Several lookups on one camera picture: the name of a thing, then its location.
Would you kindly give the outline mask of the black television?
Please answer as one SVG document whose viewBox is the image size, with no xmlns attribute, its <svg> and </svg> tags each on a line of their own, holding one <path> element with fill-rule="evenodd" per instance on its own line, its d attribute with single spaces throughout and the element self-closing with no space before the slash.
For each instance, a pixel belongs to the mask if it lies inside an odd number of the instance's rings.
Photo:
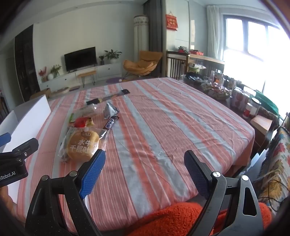
<svg viewBox="0 0 290 236">
<path fill-rule="evenodd" d="M 90 47 L 65 54 L 64 61 L 67 72 L 91 65 L 96 65 L 96 48 Z"/>
</svg>

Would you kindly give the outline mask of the red flower vase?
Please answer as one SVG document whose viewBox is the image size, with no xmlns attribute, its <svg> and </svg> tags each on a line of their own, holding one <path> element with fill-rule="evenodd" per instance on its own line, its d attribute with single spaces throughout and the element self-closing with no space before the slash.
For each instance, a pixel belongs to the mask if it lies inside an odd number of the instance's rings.
<svg viewBox="0 0 290 236">
<path fill-rule="evenodd" d="M 41 77 L 41 81 L 44 83 L 47 81 L 47 67 L 45 66 L 44 68 L 39 70 L 38 75 Z"/>
</svg>

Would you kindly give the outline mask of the white tv cabinet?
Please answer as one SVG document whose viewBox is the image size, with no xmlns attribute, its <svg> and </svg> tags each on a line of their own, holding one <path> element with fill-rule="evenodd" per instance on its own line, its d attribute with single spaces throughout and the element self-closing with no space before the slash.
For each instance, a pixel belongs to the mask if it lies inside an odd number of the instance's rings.
<svg viewBox="0 0 290 236">
<path fill-rule="evenodd" d="M 87 84 L 96 85 L 100 81 L 121 77 L 121 63 L 112 63 L 60 75 L 52 80 L 47 80 L 47 82 L 41 83 L 39 87 L 40 90 L 49 88 L 51 91 L 56 91 L 66 87 L 84 87 Z"/>
</svg>

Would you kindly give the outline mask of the floral sofa cushion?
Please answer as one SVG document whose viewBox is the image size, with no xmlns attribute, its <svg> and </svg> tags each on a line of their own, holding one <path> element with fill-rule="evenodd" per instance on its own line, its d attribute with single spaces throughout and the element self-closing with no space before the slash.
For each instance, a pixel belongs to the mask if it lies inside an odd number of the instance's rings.
<svg viewBox="0 0 290 236">
<path fill-rule="evenodd" d="M 276 215 L 289 196 L 289 131 L 279 127 L 257 179 L 257 198 Z"/>
</svg>

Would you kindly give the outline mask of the orange lounge chair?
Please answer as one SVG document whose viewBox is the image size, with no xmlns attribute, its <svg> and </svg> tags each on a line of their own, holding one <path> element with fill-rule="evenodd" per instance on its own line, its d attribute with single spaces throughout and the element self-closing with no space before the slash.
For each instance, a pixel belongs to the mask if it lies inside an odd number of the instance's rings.
<svg viewBox="0 0 290 236">
<path fill-rule="evenodd" d="M 162 52 L 151 52 L 151 51 L 140 51 L 139 60 L 137 62 L 132 62 L 130 60 L 125 60 L 123 63 L 123 68 L 128 74 L 135 76 L 146 76 L 149 75 L 158 65 L 161 60 Z"/>
</svg>

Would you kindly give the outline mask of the wooden stool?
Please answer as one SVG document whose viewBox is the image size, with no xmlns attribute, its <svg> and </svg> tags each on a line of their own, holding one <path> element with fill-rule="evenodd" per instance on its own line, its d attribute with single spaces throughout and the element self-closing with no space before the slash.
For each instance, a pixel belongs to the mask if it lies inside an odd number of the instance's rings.
<svg viewBox="0 0 290 236">
<path fill-rule="evenodd" d="M 81 73 L 81 74 L 78 74 L 77 75 L 77 78 L 78 79 L 81 79 L 81 82 L 82 82 L 82 86 L 84 87 L 85 86 L 85 78 L 86 77 L 90 77 L 91 78 L 91 81 L 93 83 L 93 85 L 95 85 L 95 78 L 94 78 L 94 75 L 97 74 L 97 71 L 96 70 L 92 70 L 90 72 L 86 72 L 86 73 Z"/>
</svg>

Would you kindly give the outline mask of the green snack packet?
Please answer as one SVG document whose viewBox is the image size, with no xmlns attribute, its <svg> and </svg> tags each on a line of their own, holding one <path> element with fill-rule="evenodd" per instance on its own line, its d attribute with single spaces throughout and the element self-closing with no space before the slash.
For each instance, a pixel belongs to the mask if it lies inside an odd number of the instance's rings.
<svg viewBox="0 0 290 236">
<path fill-rule="evenodd" d="M 71 113 L 68 122 L 69 122 L 69 123 L 73 123 L 73 122 L 75 122 L 75 118 L 74 118 L 74 114 L 73 114 L 73 113 Z"/>
</svg>

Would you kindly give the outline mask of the red snack packet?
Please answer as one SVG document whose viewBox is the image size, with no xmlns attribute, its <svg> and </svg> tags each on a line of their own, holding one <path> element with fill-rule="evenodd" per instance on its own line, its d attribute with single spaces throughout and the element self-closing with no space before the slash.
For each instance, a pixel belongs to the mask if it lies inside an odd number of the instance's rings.
<svg viewBox="0 0 290 236">
<path fill-rule="evenodd" d="M 73 127 L 85 128 L 94 126 L 93 119 L 91 117 L 79 117 L 75 120 Z"/>
</svg>

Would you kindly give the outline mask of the long black snack packet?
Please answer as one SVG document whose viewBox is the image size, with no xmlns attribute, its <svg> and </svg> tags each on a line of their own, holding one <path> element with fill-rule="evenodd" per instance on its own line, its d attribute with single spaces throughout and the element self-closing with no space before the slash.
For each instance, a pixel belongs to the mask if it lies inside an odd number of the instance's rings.
<svg viewBox="0 0 290 236">
<path fill-rule="evenodd" d="M 115 93 L 110 93 L 109 95 L 106 95 L 104 97 L 95 98 L 93 100 L 87 101 L 86 104 L 87 105 L 91 105 L 91 104 L 97 105 L 99 103 L 102 103 L 104 101 L 110 100 L 112 98 L 119 97 L 119 96 L 124 96 L 124 95 L 128 95 L 128 94 L 130 94 L 130 91 L 127 90 L 127 89 L 123 89 L 123 90 L 120 90 L 120 91 L 115 92 Z"/>
</svg>

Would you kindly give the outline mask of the striped pink grey tablecloth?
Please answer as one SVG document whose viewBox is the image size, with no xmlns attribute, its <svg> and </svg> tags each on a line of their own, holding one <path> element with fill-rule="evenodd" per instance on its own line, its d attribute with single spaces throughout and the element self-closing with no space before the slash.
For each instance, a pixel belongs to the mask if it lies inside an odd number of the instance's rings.
<svg viewBox="0 0 290 236">
<path fill-rule="evenodd" d="M 254 129 L 240 116 L 200 91 L 174 79 L 157 78 L 92 88 L 49 102 L 51 113 L 26 161 L 16 213 L 26 217 L 43 175 L 57 178 L 79 168 L 62 162 L 59 148 L 70 114 L 86 100 L 129 90 L 113 99 L 119 120 L 109 132 L 105 166 L 86 206 L 102 231 L 119 230 L 197 195 L 183 156 L 192 150 L 209 168 L 227 173 L 248 164 Z"/>
</svg>

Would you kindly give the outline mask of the bread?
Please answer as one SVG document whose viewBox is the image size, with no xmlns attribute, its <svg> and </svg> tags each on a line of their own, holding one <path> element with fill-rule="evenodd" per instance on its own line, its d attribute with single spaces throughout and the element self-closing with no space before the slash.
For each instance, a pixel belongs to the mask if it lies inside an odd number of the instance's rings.
<svg viewBox="0 0 290 236">
<path fill-rule="evenodd" d="M 109 131 L 95 126 L 69 128 L 58 156 L 63 162 L 84 163 L 89 161 L 98 149 L 105 150 Z"/>
</svg>

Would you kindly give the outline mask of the hawthorn strips clear bag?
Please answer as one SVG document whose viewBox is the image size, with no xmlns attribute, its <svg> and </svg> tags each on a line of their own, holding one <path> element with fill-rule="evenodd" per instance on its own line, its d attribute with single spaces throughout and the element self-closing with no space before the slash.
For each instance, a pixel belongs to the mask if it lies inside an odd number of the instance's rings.
<svg viewBox="0 0 290 236">
<path fill-rule="evenodd" d="M 75 120 L 79 117 L 89 117 L 90 115 L 94 115 L 97 110 L 97 105 L 91 104 L 84 106 L 78 110 L 73 112 Z"/>
</svg>

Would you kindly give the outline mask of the dark wooden side table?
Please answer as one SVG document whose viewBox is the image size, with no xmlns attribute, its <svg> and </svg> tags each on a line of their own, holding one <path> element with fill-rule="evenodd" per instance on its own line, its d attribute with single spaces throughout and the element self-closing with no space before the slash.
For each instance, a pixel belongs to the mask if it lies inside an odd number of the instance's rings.
<svg viewBox="0 0 290 236">
<path fill-rule="evenodd" d="M 207 56 L 181 53 L 174 51 L 166 52 L 166 77 L 176 80 L 181 79 L 194 65 L 204 66 L 200 69 L 200 74 L 209 77 L 211 71 L 224 73 L 225 62 Z"/>
</svg>

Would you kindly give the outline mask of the green potted plant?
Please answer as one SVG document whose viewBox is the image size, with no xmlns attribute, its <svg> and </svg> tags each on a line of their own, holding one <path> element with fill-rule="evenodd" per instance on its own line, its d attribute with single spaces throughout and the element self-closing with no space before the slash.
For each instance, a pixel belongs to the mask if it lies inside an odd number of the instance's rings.
<svg viewBox="0 0 290 236">
<path fill-rule="evenodd" d="M 121 51 L 114 51 L 113 49 L 109 51 L 105 50 L 105 57 L 110 63 L 116 63 L 121 54 Z"/>
</svg>

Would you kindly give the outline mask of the dark chocolate bar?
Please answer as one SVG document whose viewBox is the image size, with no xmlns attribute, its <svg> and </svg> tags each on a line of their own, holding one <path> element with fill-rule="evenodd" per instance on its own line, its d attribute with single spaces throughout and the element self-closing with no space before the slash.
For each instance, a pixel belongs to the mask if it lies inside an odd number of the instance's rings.
<svg viewBox="0 0 290 236">
<path fill-rule="evenodd" d="M 104 130 L 110 130 L 112 128 L 112 126 L 114 125 L 114 123 L 119 119 L 118 115 L 114 115 L 112 117 L 109 118 L 109 120 L 107 121 L 107 123 L 105 124 L 105 126 L 103 127 Z"/>
</svg>

